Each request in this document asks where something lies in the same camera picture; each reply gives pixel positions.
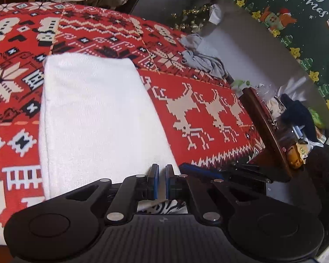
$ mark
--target red christmas tablecloth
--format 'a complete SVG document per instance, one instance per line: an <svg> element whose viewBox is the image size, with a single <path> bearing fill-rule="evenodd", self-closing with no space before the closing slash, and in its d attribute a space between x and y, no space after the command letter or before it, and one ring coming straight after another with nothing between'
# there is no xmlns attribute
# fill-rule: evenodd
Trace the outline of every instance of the red christmas tablecloth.
<svg viewBox="0 0 329 263"><path fill-rule="evenodd" d="M11 214L45 199L37 142L43 61L49 54L131 59L178 164L219 167L229 160L249 160L263 149L228 85L181 63L181 35L96 7L0 5L0 244Z"/></svg>

